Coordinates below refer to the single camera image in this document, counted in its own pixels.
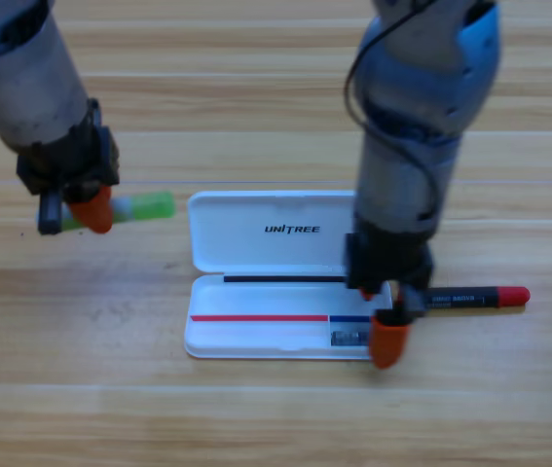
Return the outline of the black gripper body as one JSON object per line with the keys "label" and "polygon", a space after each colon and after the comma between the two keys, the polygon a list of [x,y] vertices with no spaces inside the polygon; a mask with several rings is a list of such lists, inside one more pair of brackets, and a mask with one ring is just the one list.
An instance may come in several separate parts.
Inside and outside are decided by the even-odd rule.
{"label": "black gripper body", "polygon": [[51,143],[17,147],[16,154],[17,176],[33,196],[60,190],[74,202],[78,190],[120,182],[119,149],[110,128],[102,124],[95,98],[88,100],[85,118],[64,136]]}
{"label": "black gripper body", "polygon": [[350,289],[378,293],[387,281],[428,288],[433,264],[427,233],[390,233],[362,219],[346,235],[345,282]]}

